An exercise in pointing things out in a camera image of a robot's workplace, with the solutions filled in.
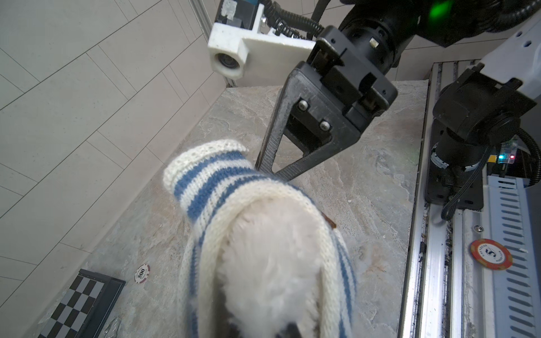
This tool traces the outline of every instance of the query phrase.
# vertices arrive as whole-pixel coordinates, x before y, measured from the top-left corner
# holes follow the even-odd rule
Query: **checkered pattern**
[[[102,282],[77,276],[38,338],[75,338],[102,288]]]

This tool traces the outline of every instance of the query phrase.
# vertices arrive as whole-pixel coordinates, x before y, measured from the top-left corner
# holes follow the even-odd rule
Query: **chessboard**
[[[81,269],[38,338],[97,337],[125,283]]]

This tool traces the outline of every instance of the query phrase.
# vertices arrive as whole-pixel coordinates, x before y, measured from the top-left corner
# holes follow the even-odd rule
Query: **green light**
[[[430,10],[430,14],[428,15],[429,20],[439,21],[446,18],[451,13],[452,5],[453,5],[452,0],[435,4],[434,6],[432,6],[432,9]]]

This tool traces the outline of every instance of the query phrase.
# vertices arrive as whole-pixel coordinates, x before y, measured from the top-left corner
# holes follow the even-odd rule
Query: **ventilation slot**
[[[504,227],[508,227],[508,228],[511,228],[511,229],[522,230],[522,228],[521,228],[521,227],[518,227],[518,226],[512,226],[512,225],[506,224],[506,223],[502,223],[502,225],[503,225]]]
[[[520,299],[518,299],[518,298],[511,297],[511,296],[509,296],[509,297],[507,297],[507,298],[509,298],[510,301],[515,302],[515,303],[518,303],[518,304],[520,304],[520,305],[524,305],[524,306],[527,306],[527,307],[532,307],[532,304],[530,304],[530,303],[528,303],[528,302],[525,302],[525,301],[523,301],[523,300],[520,300]]]
[[[513,289],[513,288],[507,288],[509,291],[511,292],[514,292],[516,294],[519,294],[521,296],[525,296],[525,297],[531,297],[531,295],[527,292],[524,292],[524,291],[520,291],[520,290],[517,290],[517,289]]]
[[[523,242],[517,241],[517,240],[512,240],[512,239],[510,239],[510,238],[504,238],[504,241],[508,241],[508,242],[515,243],[515,244],[524,245]]]
[[[511,330],[515,331],[515,332],[518,332],[520,334],[523,334],[525,335],[526,337],[532,337],[532,338],[536,338],[534,335],[532,335],[531,333],[529,333],[528,331],[524,331],[522,329],[519,329],[518,327],[514,327],[514,326],[511,326]]]
[[[516,279],[513,279],[513,278],[508,278],[507,279],[508,281],[510,281],[511,283],[515,283],[516,285],[520,285],[522,287],[525,287],[525,288],[529,288],[530,286],[524,282],[521,282],[521,281],[517,281]]]
[[[518,271],[515,271],[515,270],[511,270],[511,269],[507,269],[506,270],[508,273],[512,274],[512,275],[516,275],[516,276],[519,276],[519,277],[522,277],[522,278],[528,278],[528,275],[525,275],[521,272],[518,272]]]
[[[521,310],[521,309],[518,309],[514,306],[509,306],[509,309],[511,311],[515,311],[516,313],[520,313],[521,315],[523,316],[526,316],[526,317],[533,317],[533,315],[531,313],[529,313],[528,311],[524,311],[524,310]]]
[[[515,218],[509,218],[509,217],[502,217],[502,219],[506,220],[506,221],[511,221],[511,222],[517,222],[517,223],[520,223],[519,220],[516,220]]]
[[[518,251],[518,252],[520,252],[520,253],[522,252],[522,251],[520,251],[520,249],[515,248],[515,247],[512,247],[512,246],[505,246],[505,247],[506,247],[507,249],[509,249],[509,250],[512,250],[512,251]]]
[[[511,236],[516,236],[516,237],[524,237],[524,236],[523,236],[523,235],[521,235],[521,234],[517,234],[517,233],[512,233],[512,232],[510,232],[510,231],[507,231],[507,230],[504,230],[503,232],[504,232],[504,234],[507,234],[507,235],[511,235]]]
[[[518,206],[512,206],[510,204],[505,204],[505,203],[502,203],[500,204],[502,207],[507,207],[507,208],[513,208],[513,209],[520,209]]]
[[[509,210],[502,210],[502,213],[520,216],[519,213],[517,213],[517,212],[515,212],[515,211],[509,211]]]
[[[530,323],[529,321],[525,321],[525,320],[520,319],[520,318],[517,318],[517,317],[515,317],[515,316],[509,316],[509,318],[513,319],[513,320],[516,321],[516,322],[521,323],[522,325],[526,325],[526,326],[529,326],[529,327],[533,327],[533,324]]]
[[[513,266],[514,266],[514,267],[517,267],[517,268],[520,268],[520,269],[528,270],[527,267],[525,267],[524,265],[519,264],[519,263],[513,263]]]

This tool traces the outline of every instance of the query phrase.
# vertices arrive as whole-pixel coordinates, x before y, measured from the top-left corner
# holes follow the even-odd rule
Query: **white poker chip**
[[[150,275],[150,266],[148,264],[143,264],[135,272],[135,282],[141,284],[147,280],[148,275]]]

